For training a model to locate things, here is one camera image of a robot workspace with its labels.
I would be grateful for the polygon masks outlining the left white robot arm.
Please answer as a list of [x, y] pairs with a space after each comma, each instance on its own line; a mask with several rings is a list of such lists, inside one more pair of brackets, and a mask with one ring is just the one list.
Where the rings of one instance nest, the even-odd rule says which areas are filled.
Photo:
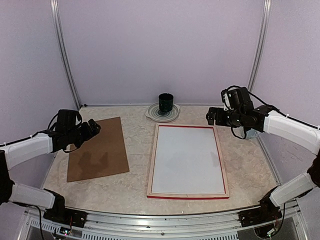
[[25, 167], [34, 160], [42, 160], [57, 152], [68, 153], [69, 146], [79, 149], [85, 142], [97, 136], [101, 126], [93, 119], [84, 121], [77, 110], [60, 109], [44, 130], [25, 138], [0, 145], [0, 203], [15, 203], [43, 208], [63, 223], [70, 218], [65, 198], [52, 190], [20, 183], [13, 179], [11, 171]]

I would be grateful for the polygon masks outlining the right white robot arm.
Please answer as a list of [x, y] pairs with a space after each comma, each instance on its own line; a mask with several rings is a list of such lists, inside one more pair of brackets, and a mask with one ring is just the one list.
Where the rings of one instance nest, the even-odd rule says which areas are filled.
[[243, 129], [240, 139], [249, 132], [278, 137], [278, 143], [287, 142], [289, 147], [280, 147], [281, 157], [294, 157], [294, 162], [306, 154], [310, 166], [293, 179], [273, 188], [259, 201], [256, 210], [242, 211], [239, 217], [246, 221], [266, 222], [284, 216], [281, 207], [296, 198], [301, 198], [320, 186], [320, 128], [281, 112], [274, 105], [264, 102], [246, 87], [232, 85], [221, 91], [222, 107], [210, 107], [206, 114], [211, 126]]

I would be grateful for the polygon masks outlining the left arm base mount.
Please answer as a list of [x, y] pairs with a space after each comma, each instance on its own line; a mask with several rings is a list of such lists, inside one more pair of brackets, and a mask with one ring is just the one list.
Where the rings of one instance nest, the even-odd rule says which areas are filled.
[[87, 216], [85, 211], [67, 208], [63, 196], [56, 196], [53, 207], [46, 208], [43, 214], [46, 220], [78, 228], [84, 228]]

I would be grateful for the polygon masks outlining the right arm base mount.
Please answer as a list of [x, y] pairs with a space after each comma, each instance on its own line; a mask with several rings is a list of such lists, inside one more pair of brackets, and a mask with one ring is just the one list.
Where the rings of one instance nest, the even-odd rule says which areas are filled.
[[262, 240], [271, 240], [279, 232], [284, 223], [284, 216], [285, 212], [282, 213], [280, 207], [275, 206], [269, 197], [261, 199], [259, 207], [238, 213], [243, 228], [272, 222], [254, 228], [254, 233]]

